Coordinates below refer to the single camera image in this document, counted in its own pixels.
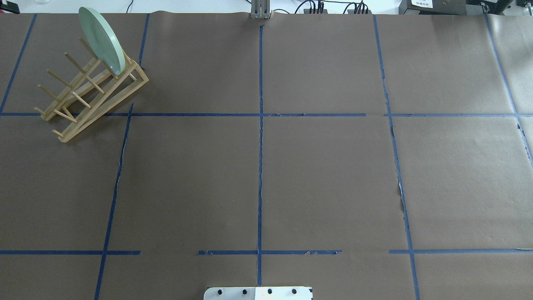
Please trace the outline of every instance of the metal bracket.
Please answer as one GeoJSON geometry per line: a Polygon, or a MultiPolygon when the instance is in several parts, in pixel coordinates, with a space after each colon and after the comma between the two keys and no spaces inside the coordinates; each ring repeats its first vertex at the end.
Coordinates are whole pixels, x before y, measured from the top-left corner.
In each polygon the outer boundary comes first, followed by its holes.
{"type": "Polygon", "coordinates": [[[251,0],[252,19],[270,19],[270,0],[251,0]]]}
{"type": "Polygon", "coordinates": [[[208,288],[204,300],[312,300],[310,287],[208,288]]]}

